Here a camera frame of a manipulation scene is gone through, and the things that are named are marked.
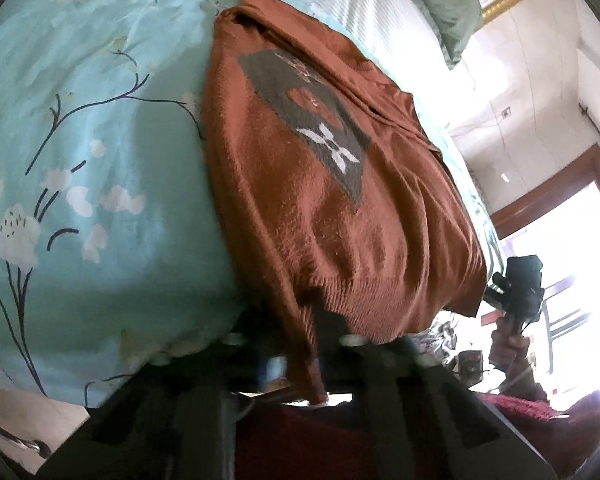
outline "white wall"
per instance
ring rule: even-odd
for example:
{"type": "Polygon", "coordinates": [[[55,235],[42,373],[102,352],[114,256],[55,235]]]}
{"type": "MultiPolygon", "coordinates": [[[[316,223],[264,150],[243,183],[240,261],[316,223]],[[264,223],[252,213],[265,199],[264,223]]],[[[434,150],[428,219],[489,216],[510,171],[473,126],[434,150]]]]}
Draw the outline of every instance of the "white wall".
{"type": "Polygon", "coordinates": [[[575,3],[582,30],[581,48],[600,64],[600,22],[584,0],[575,0],[575,3]]]}
{"type": "Polygon", "coordinates": [[[600,130],[600,22],[584,0],[576,0],[582,38],[578,46],[578,96],[600,130]]]}

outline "hand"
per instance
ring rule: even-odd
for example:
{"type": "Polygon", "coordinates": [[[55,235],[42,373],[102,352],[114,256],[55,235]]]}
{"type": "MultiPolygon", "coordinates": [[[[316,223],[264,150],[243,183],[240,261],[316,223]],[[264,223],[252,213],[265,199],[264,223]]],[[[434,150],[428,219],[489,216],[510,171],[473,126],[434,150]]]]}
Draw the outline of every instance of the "hand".
{"type": "Polygon", "coordinates": [[[526,354],[531,339],[512,335],[511,322],[504,317],[496,321],[496,327],[491,333],[493,343],[489,352],[489,362],[507,370],[507,379],[512,380],[529,367],[526,354]]]}

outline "floral bedsheet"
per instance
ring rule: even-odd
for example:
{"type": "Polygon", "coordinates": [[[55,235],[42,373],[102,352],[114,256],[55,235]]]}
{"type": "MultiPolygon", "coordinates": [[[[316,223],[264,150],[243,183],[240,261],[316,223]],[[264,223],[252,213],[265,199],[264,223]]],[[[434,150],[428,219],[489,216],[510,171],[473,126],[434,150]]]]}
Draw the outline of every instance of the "floral bedsheet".
{"type": "MultiPolygon", "coordinates": [[[[285,1],[350,36],[308,0],[285,1]]],[[[0,8],[0,387],[97,406],[244,310],[200,117],[214,19],[237,2],[0,8]]],[[[478,229],[490,226],[459,153],[432,133],[478,229]]]]}

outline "white cross pattern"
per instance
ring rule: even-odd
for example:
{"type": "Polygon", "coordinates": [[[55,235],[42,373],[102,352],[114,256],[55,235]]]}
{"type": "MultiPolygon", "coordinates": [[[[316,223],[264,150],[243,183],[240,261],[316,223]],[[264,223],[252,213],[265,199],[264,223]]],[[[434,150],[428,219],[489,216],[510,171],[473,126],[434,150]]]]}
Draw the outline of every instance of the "white cross pattern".
{"type": "Polygon", "coordinates": [[[342,173],[347,173],[347,163],[345,158],[353,164],[360,163],[347,148],[343,148],[335,141],[333,133],[331,133],[330,129],[328,129],[324,123],[320,123],[318,129],[320,130],[320,133],[316,133],[313,130],[307,130],[306,128],[296,128],[296,131],[311,139],[316,144],[326,146],[331,152],[331,158],[342,173]]]}

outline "wooden door frame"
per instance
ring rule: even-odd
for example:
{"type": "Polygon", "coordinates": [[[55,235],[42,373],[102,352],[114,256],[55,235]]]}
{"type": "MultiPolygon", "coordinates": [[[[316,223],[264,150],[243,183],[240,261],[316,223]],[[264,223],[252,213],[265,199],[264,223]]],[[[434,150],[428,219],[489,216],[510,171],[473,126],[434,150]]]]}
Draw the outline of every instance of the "wooden door frame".
{"type": "MultiPolygon", "coordinates": [[[[491,215],[500,240],[538,220],[577,192],[595,182],[600,191],[600,146],[594,144],[563,170],[534,190],[491,215]]],[[[567,276],[547,288],[545,299],[566,290],[575,283],[574,276],[567,276]]],[[[482,316],[481,325],[494,323],[502,316],[495,310],[482,316]]]]}

